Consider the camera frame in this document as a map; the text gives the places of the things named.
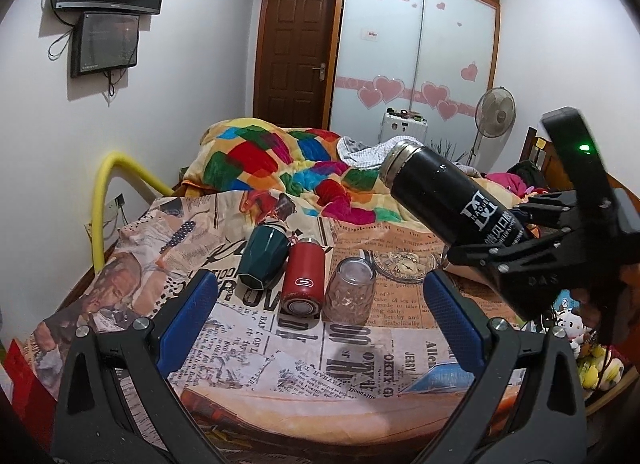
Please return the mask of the black thermos bottle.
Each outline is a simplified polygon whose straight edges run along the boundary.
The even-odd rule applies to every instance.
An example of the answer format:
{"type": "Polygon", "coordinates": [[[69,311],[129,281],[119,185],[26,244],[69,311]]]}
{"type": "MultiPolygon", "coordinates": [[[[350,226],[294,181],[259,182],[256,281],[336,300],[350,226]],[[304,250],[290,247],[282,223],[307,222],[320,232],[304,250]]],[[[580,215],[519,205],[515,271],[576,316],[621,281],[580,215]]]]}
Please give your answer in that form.
{"type": "Polygon", "coordinates": [[[390,195],[448,245],[510,247],[533,234],[497,197],[426,146],[402,140],[380,179],[390,195]]]}

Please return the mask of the white grey crumpled cloth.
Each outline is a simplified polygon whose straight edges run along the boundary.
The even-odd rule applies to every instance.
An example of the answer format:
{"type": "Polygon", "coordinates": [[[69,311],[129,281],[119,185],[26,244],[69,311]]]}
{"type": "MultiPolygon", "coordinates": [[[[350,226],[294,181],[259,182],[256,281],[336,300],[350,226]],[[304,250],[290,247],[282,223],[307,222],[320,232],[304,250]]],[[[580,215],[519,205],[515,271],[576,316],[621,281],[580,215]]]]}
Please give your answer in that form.
{"type": "Polygon", "coordinates": [[[398,143],[412,143],[422,146],[423,143],[410,135],[397,135],[373,146],[358,142],[349,137],[341,137],[336,144],[338,158],[346,165],[357,169],[378,169],[388,153],[398,143]]]}

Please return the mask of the white small cabinet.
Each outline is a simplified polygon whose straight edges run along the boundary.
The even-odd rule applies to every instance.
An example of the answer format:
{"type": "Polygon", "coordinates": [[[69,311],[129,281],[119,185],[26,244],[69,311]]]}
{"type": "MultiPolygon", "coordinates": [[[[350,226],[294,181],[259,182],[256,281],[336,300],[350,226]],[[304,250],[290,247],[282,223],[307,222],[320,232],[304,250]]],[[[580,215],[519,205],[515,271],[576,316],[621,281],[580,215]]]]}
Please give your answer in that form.
{"type": "Polygon", "coordinates": [[[407,109],[387,107],[381,121],[378,142],[383,143],[395,137],[413,137],[424,144],[427,138],[427,121],[415,112],[407,109]]]}

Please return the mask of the newspaper print tablecloth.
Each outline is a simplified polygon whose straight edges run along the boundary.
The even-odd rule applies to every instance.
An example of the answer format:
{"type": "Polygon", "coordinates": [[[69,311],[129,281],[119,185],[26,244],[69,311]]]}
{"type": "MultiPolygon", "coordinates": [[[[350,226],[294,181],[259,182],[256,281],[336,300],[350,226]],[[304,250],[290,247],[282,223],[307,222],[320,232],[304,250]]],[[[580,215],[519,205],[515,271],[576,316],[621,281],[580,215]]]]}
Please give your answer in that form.
{"type": "Polygon", "coordinates": [[[193,413],[215,413],[254,434],[320,446],[384,449],[436,432],[470,387],[469,377],[435,382],[454,355],[422,295],[422,283],[400,284],[375,269],[374,297],[363,325],[294,317],[281,308],[281,283],[252,291],[239,263],[259,224],[292,239],[311,237],[326,254],[326,272],[347,257],[442,252],[442,242],[413,222],[352,225],[299,211],[263,221],[240,210],[241,194],[160,198],[119,234],[113,256],[87,291],[47,317],[23,352],[51,394],[76,329],[120,331],[136,317],[155,317],[198,270],[216,277],[218,300],[180,369],[168,380],[193,413]]]}

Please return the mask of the wooden headboard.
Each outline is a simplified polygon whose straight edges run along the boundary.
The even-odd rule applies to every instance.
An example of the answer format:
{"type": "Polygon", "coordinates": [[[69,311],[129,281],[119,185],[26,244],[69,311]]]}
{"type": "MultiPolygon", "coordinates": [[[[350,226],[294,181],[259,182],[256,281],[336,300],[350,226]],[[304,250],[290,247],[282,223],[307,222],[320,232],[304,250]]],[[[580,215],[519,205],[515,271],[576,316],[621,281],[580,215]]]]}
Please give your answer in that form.
{"type": "Polygon", "coordinates": [[[529,127],[526,131],[520,161],[530,161],[536,165],[550,191],[573,190],[573,184],[556,155],[553,144],[544,139],[534,127],[529,127]]]}

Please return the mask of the frosted sliding wardrobe doors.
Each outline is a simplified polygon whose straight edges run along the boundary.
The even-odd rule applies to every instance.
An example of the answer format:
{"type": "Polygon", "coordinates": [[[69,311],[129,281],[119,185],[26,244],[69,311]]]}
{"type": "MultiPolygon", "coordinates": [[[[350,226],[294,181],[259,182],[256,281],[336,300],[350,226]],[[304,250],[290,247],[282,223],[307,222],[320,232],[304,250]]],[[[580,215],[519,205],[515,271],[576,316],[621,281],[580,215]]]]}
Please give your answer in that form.
{"type": "Polygon", "coordinates": [[[343,0],[330,128],[378,144],[387,107],[420,114],[426,144],[469,156],[494,75],[499,11],[480,0],[343,0]]]}

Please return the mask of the small wall monitor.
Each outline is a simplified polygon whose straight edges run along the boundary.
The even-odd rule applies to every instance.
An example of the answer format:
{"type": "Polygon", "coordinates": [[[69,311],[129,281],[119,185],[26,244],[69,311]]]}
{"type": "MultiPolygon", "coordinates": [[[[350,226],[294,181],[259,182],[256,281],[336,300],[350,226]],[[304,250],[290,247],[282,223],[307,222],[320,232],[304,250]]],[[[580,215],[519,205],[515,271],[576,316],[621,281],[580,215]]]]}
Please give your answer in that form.
{"type": "Polygon", "coordinates": [[[72,32],[70,77],[136,66],[139,34],[139,15],[82,13],[72,32]]]}

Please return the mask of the standing electric fan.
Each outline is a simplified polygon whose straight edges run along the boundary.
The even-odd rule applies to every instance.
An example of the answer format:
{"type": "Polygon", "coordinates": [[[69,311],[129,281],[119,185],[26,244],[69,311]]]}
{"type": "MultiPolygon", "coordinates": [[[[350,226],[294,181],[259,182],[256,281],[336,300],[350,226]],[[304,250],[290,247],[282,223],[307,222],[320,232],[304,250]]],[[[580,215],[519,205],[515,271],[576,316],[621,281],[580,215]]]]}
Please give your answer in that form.
{"type": "Polygon", "coordinates": [[[474,121],[476,135],[469,151],[468,163],[472,164],[480,142],[484,138],[500,138],[508,132],[516,118],[516,106],[513,94],[504,86],[496,86],[485,92],[475,107],[474,121]]]}

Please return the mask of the dark green cup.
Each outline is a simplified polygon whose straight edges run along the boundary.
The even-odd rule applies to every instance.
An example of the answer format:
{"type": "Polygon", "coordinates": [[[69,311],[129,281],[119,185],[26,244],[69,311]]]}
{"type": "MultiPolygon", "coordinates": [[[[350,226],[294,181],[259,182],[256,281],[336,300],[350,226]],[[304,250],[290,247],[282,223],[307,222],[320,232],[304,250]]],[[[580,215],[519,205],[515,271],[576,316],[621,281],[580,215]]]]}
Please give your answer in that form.
{"type": "Polygon", "coordinates": [[[238,269],[239,281],[252,291],[270,288],[282,273],[291,242],[285,231],[259,224],[250,233],[238,269]]]}

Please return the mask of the yellow white plush toys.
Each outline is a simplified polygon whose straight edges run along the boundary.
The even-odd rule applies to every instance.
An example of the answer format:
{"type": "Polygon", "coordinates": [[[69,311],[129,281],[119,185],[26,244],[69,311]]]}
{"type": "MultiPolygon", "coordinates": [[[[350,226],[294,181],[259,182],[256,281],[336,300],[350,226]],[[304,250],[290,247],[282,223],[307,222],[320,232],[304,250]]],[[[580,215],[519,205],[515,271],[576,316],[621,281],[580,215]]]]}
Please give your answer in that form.
{"type": "Polygon", "coordinates": [[[598,342],[598,333],[586,326],[579,315],[563,309],[555,314],[555,325],[562,328],[573,350],[586,399],[595,392],[607,392],[622,380],[625,373],[623,361],[598,342]]]}

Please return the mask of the colourful patchwork blanket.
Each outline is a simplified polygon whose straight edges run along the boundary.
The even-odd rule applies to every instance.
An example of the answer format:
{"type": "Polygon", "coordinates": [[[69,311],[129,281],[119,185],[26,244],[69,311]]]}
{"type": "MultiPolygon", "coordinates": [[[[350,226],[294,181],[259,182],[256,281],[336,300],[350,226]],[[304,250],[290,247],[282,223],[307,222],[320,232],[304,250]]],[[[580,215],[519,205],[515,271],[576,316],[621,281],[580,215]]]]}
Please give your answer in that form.
{"type": "Polygon", "coordinates": [[[350,167],[337,154],[340,136],[323,129],[283,129],[256,118],[211,125],[181,182],[187,197],[241,194],[240,210],[263,221],[299,211],[355,225],[413,222],[375,168],[350,167]]]}

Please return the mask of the brown wooden door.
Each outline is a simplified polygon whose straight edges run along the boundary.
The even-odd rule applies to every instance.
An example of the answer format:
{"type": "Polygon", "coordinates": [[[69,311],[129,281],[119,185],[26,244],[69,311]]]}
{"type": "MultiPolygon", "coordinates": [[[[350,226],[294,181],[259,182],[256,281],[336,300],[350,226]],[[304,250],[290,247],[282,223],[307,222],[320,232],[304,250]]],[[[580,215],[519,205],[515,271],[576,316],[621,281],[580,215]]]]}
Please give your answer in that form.
{"type": "Polygon", "coordinates": [[[282,128],[320,128],[335,0],[262,0],[253,115],[282,128]]]}

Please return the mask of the red thermos bottle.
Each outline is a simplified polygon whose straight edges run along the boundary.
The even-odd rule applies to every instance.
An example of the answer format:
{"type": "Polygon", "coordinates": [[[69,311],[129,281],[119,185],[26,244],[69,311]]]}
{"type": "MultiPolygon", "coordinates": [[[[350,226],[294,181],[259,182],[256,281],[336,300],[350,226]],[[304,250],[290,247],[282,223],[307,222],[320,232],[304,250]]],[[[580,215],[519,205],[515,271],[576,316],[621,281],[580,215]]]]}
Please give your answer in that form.
{"type": "Polygon", "coordinates": [[[281,289],[281,308],[294,317],[315,317],[321,311],[326,280],[326,254],[311,237],[303,237],[288,253],[281,289]]]}

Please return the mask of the yellow padded bed rail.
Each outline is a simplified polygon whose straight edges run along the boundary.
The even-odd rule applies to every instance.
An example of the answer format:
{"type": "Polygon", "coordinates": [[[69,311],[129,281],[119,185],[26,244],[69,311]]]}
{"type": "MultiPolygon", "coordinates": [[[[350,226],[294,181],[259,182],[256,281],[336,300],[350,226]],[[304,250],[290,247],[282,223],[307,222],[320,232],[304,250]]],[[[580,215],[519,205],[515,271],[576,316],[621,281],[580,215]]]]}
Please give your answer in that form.
{"type": "Polygon", "coordinates": [[[175,190],[158,176],[142,166],[132,156],[121,151],[107,153],[99,164],[93,181],[90,206],[91,259],[95,273],[104,268],[107,257],[107,229],[122,224],[122,213],[115,201],[122,193],[124,183],[151,202],[157,195],[171,196],[175,190]]]}

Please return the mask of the clear glass cup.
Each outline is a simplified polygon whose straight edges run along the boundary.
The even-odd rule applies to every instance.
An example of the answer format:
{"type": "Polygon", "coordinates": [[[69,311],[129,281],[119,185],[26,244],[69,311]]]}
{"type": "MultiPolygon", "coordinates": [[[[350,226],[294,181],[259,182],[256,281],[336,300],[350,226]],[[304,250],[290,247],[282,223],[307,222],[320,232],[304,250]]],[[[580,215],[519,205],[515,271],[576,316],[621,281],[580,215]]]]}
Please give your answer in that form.
{"type": "Polygon", "coordinates": [[[364,258],[347,257],[332,273],[324,305],[323,320],[333,323],[363,325],[370,315],[375,268],[364,258]]]}

